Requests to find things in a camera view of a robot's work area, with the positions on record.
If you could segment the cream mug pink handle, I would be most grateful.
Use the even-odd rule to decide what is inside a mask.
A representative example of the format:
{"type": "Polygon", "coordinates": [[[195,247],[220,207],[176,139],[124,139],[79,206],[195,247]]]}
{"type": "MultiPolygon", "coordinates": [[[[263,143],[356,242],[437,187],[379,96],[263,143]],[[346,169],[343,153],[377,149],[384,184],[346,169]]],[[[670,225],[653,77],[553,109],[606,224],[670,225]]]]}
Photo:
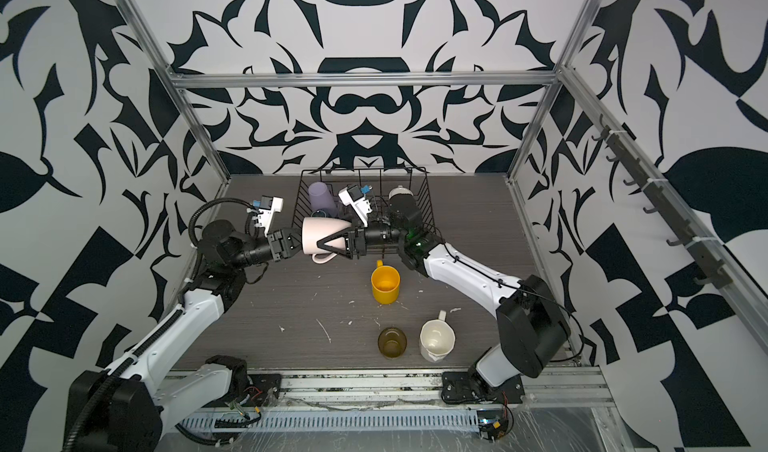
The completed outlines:
{"type": "Polygon", "coordinates": [[[330,239],[330,237],[347,229],[350,225],[350,222],[336,218],[305,218],[301,231],[303,253],[310,256],[315,264],[323,265],[328,263],[337,256],[337,253],[322,249],[319,244],[326,245],[329,243],[332,248],[345,250],[346,244],[343,237],[335,237],[333,239],[330,239]]]}

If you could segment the lavender plastic cup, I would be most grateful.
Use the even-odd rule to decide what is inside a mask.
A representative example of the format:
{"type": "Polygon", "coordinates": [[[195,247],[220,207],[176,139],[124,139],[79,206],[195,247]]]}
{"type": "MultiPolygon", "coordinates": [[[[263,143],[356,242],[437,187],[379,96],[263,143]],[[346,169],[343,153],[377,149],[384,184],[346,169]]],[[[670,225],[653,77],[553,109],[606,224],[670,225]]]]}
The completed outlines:
{"type": "Polygon", "coordinates": [[[326,183],[312,183],[308,187],[308,196],[313,217],[336,218],[338,216],[334,196],[326,183]]]}

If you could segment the yellow mug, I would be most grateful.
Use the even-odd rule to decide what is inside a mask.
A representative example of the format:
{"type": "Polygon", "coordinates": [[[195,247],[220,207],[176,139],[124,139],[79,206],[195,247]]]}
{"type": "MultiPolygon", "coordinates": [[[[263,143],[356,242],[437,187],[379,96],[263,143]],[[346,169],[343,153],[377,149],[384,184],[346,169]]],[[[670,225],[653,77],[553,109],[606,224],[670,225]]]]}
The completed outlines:
{"type": "Polygon", "coordinates": [[[394,267],[378,260],[370,282],[373,298],[380,305],[390,305],[399,299],[401,276],[394,267]]]}

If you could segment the white mug red inside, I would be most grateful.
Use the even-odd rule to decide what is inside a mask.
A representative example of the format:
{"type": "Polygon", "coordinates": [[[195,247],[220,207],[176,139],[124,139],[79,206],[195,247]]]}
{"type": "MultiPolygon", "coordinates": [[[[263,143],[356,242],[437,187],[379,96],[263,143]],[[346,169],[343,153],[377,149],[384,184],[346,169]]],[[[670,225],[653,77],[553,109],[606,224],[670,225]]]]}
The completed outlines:
{"type": "Polygon", "coordinates": [[[397,206],[414,205],[416,203],[412,191],[402,186],[395,187],[389,192],[388,201],[391,205],[397,206]]]}

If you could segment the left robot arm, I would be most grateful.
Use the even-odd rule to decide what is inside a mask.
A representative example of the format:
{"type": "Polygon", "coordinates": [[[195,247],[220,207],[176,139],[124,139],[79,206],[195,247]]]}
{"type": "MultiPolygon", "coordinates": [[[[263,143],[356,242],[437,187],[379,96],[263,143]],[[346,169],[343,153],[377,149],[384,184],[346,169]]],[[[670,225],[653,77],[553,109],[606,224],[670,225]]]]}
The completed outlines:
{"type": "Polygon", "coordinates": [[[230,356],[210,358],[175,386],[161,384],[239,298],[247,268],[287,260],[301,245],[295,228],[255,238],[226,220],[209,223],[195,240],[193,277],[171,312],[103,371],[84,372],[70,386],[63,450],[152,451],[203,406],[242,401],[249,386],[247,364],[230,356]]]}

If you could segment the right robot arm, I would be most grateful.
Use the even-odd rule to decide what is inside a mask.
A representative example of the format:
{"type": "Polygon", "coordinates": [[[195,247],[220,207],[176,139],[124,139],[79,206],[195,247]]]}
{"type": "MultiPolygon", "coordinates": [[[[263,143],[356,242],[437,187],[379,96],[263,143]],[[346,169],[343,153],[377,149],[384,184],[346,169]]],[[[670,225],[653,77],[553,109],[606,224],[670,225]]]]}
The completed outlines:
{"type": "Polygon", "coordinates": [[[393,248],[408,269],[456,289],[489,312],[499,342],[470,369],[488,389],[517,376],[538,377],[571,335],[565,312],[546,282],[535,275],[504,275],[460,253],[427,222],[411,195],[390,198],[381,218],[356,224],[307,217],[301,235],[304,253],[316,263],[393,248]]]}

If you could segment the olive green glass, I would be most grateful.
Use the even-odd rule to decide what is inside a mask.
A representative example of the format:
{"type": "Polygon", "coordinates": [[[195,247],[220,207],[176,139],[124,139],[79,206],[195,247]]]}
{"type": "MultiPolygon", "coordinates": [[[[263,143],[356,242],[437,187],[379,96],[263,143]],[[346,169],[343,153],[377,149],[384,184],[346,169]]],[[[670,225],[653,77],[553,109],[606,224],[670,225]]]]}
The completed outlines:
{"type": "Polygon", "coordinates": [[[407,344],[405,333],[396,327],[382,330],[377,339],[379,352],[388,359],[401,357],[407,349],[407,344]]]}

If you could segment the cream white mug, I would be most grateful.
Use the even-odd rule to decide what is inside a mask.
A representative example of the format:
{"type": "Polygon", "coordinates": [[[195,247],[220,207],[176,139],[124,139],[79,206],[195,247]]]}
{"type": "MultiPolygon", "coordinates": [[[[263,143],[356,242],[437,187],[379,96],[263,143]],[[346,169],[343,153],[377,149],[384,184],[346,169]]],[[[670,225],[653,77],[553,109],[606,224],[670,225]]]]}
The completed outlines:
{"type": "Polygon", "coordinates": [[[447,323],[448,313],[441,310],[435,319],[425,322],[419,334],[421,356],[430,363],[444,360],[456,344],[453,328],[447,323]]]}

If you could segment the green circuit board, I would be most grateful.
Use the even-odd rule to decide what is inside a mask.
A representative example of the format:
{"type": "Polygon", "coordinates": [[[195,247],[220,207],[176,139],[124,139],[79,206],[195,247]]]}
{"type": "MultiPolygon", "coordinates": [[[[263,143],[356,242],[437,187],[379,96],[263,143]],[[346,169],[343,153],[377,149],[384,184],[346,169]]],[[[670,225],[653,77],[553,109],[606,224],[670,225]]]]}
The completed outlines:
{"type": "Polygon", "coordinates": [[[514,417],[508,408],[480,410],[477,418],[479,437],[488,442],[500,440],[514,425],[514,417]]]}

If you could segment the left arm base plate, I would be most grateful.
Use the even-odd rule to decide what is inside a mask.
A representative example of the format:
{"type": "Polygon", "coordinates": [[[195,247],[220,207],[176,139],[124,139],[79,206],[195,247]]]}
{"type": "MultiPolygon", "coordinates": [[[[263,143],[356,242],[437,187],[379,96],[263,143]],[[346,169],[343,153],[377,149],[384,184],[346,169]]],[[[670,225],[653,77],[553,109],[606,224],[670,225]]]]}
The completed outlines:
{"type": "Polygon", "coordinates": [[[243,407],[269,406],[280,398],[281,384],[282,375],[278,373],[249,374],[237,403],[243,407]]]}

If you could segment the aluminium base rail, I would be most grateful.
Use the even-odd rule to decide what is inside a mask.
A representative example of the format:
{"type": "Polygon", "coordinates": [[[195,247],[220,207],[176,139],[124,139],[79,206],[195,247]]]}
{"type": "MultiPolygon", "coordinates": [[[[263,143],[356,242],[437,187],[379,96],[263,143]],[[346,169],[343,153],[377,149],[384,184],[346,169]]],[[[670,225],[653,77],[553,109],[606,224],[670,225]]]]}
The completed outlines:
{"type": "Polygon", "coordinates": [[[480,408],[506,404],[538,408],[614,409],[614,398],[600,369],[555,365],[536,378],[521,377],[521,404],[449,405],[440,398],[443,372],[459,369],[259,370],[250,374],[282,375],[277,402],[262,406],[296,410],[378,410],[416,408],[480,408]]]}

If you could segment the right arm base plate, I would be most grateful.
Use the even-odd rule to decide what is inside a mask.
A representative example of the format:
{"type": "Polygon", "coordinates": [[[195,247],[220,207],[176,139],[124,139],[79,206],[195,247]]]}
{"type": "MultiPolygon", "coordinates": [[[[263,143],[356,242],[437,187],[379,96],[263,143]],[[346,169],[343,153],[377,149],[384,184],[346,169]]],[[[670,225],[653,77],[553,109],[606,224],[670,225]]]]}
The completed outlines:
{"type": "Polygon", "coordinates": [[[524,401],[525,389],[520,375],[498,387],[486,384],[477,373],[470,372],[443,372],[441,380],[440,398],[449,405],[521,404],[524,401]]]}

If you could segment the aluminium frame crossbar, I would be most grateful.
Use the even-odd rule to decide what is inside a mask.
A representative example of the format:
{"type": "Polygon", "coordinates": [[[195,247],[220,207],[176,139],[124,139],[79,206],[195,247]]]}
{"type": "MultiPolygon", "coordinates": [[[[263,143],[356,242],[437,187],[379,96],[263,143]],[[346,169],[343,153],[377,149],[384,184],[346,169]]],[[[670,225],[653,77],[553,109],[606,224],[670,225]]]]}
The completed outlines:
{"type": "Polygon", "coordinates": [[[399,86],[549,85],[551,71],[524,72],[408,72],[408,73],[310,73],[310,74],[170,74],[177,89],[208,88],[309,88],[399,86]]]}

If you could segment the grey wall hook rail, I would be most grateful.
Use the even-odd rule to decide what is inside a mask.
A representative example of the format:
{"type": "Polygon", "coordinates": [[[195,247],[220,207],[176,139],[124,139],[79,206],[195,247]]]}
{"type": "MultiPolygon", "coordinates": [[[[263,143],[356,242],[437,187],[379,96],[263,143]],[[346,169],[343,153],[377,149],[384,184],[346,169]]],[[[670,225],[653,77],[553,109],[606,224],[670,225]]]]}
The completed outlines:
{"type": "Polygon", "coordinates": [[[628,172],[630,179],[624,184],[639,190],[650,203],[644,212],[659,215],[672,232],[673,237],[666,241],[667,245],[684,248],[701,270],[694,282],[717,289],[731,285],[733,278],[722,254],[717,251],[718,240],[696,222],[692,210],[636,145],[630,133],[609,127],[604,118],[599,119],[599,128],[600,132],[593,139],[605,143],[612,152],[609,162],[621,164],[628,172]]]}

